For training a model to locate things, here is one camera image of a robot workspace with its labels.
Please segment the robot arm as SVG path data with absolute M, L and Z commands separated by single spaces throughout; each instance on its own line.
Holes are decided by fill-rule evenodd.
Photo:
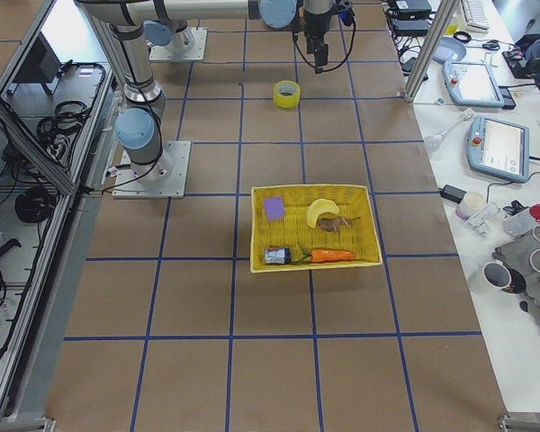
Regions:
M 154 79 L 143 28 L 113 26 L 111 30 L 125 78 L 126 108 L 117 118 L 117 137 L 136 178 L 141 182 L 164 180 L 171 174 L 160 128 L 165 96 Z
M 249 19 L 276 29 L 289 26 L 294 34 L 304 32 L 317 74 L 327 71 L 325 35 L 332 16 L 340 13 L 333 1 L 84 1 L 82 5 L 90 15 L 114 27 L 194 19 Z

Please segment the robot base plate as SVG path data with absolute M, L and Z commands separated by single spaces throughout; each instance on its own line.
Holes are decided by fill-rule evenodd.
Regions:
M 166 141 L 163 153 L 149 174 L 134 164 L 121 170 L 116 177 L 118 186 L 112 189 L 117 198 L 182 198 L 191 154 L 190 140 Z
M 151 62 L 195 62 L 203 61 L 208 30 L 203 27 L 186 27 L 180 32 L 168 28 L 146 29 L 150 44 Z

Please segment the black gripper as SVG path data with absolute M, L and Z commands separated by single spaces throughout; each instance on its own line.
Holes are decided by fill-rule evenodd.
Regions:
M 322 73 L 329 63 L 329 46 L 324 41 L 324 35 L 320 33 L 305 33 L 306 53 L 314 56 L 316 73 Z

